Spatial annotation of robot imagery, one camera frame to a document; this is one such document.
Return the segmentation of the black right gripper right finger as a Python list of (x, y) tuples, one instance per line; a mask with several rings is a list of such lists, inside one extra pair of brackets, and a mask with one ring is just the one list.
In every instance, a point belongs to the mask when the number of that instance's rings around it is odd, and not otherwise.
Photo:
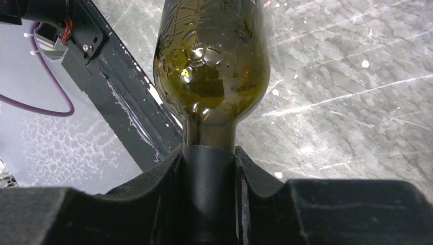
[(240, 244), (432, 244), (432, 205), (409, 182), (281, 182), (235, 156)]

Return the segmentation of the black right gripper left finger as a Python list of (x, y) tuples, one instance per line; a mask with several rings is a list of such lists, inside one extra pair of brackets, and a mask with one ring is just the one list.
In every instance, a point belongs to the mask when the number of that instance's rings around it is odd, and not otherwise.
[(106, 194), (70, 187), (1, 190), (1, 244), (181, 244), (181, 148)]

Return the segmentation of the dark green bottle black neck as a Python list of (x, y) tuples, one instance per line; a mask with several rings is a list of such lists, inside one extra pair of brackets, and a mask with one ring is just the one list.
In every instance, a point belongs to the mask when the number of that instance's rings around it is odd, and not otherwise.
[(270, 80), (262, 1), (165, 1), (156, 90), (183, 126), (175, 244), (237, 244), (236, 127)]

